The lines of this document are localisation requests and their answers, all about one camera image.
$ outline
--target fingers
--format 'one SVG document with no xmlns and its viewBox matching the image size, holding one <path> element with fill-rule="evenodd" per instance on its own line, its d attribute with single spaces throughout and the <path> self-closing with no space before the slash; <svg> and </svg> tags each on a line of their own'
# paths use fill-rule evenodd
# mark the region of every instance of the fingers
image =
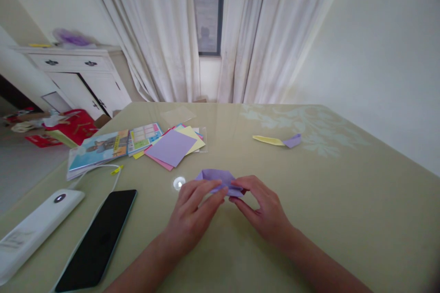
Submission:
<svg viewBox="0 0 440 293">
<path fill-rule="evenodd" d="M 208 223 L 211 222 L 215 212 L 217 212 L 219 206 L 225 201 L 224 198 L 227 193 L 228 187 L 224 187 L 205 200 L 196 212 L 197 220 Z"/>
<path fill-rule="evenodd" d="M 195 191 L 195 189 L 203 184 L 208 182 L 207 180 L 200 180 L 200 181 L 189 181 L 188 183 L 184 184 L 180 191 L 179 191 L 179 198 L 177 199 L 177 204 L 179 205 L 183 205 L 185 204 L 188 199 L 191 197 L 191 195 L 193 194 L 193 192 Z"/>
<path fill-rule="evenodd" d="M 254 175 L 237 178 L 231 184 L 250 191 L 260 206 L 262 206 L 262 203 L 267 198 L 268 193 L 265 190 L 267 187 Z"/>
<path fill-rule="evenodd" d="M 188 201 L 185 203 L 185 211 L 193 212 L 202 202 L 203 197 L 210 192 L 215 187 L 221 184 L 221 180 L 204 181 L 200 183 L 192 195 L 189 197 Z"/>
<path fill-rule="evenodd" d="M 243 213 L 243 215 L 246 217 L 246 219 L 253 225 L 257 223 L 258 216 L 255 213 L 255 211 L 249 207 L 248 204 L 246 204 L 244 201 L 242 201 L 240 198 L 236 197 L 229 197 L 229 201 L 231 203 L 234 203 L 237 208 L 240 210 L 240 212 Z"/>
</svg>

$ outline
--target white dresser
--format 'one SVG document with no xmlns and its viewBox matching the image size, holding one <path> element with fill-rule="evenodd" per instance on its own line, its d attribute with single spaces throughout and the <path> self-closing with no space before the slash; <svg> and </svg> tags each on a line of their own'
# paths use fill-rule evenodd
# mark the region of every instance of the white dresser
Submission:
<svg viewBox="0 0 440 293">
<path fill-rule="evenodd" d="M 140 95 L 119 47 L 13 49 L 27 55 L 54 82 L 59 95 L 73 109 L 84 109 L 93 119 L 102 114 L 113 117 L 114 111 L 139 100 Z"/>
</svg>

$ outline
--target table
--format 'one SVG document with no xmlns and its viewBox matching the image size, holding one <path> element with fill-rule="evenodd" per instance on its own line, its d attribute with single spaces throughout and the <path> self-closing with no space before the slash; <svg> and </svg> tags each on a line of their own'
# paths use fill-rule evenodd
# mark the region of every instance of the table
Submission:
<svg viewBox="0 0 440 293">
<path fill-rule="evenodd" d="M 438 274 L 440 179 L 383 142 L 318 105 L 132 103 L 99 134 L 158 121 L 161 112 L 185 106 L 206 127 L 207 153 L 194 153 L 168 172 L 144 156 L 124 157 L 116 190 L 138 196 L 101 284 L 104 290 L 166 226 L 178 192 L 178 176 L 203 168 L 236 177 L 257 175 L 274 190 L 290 221 L 331 257 L 377 292 L 421 292 Z M 282 140 L 302 133 L 293 148 L 272 146 L 252 135 Z M 107 197 L 111 169 L 88 173 L 78 189 L 86 197 L 0 292 L 47 292 L 63 269 L 92 215 Z M 66 162 L 0 219 L 4 237 L 41 202 L 66 188 Z M 251 194 L 244 200 L 257 203 Z M 266 244 L 236 207 L 226 202 L 207 233 L 159 288 L 160 292 L 300 292 L 309 287 L 291 262 Z"/>
</svg>

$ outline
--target smartphone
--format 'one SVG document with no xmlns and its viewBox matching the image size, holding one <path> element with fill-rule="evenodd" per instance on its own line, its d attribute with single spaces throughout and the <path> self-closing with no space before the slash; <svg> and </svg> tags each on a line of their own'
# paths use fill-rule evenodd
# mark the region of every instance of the smartphone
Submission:
<svg viewBox="0 0 440 293">
<path fill-rule="evenodd" d="M 75 291 L 98 285 L 137 193 L 136 190 L 125 190 L 109 194 L 58 281 L 55 292 Z"/>
</svg>

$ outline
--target dresser drawer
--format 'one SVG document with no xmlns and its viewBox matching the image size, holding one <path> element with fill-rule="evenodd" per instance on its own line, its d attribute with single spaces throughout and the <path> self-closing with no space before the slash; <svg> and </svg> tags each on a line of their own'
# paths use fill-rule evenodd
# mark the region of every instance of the dresser drawer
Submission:
<svg viewBox="0 0 440 293">
<path fill-rule="evenodd" d="M 99 56 L 29 54 L 29 57 L 43 71 L 81 72 L 108 71 L 111 69 L 105 58 Z"/>
</svg>

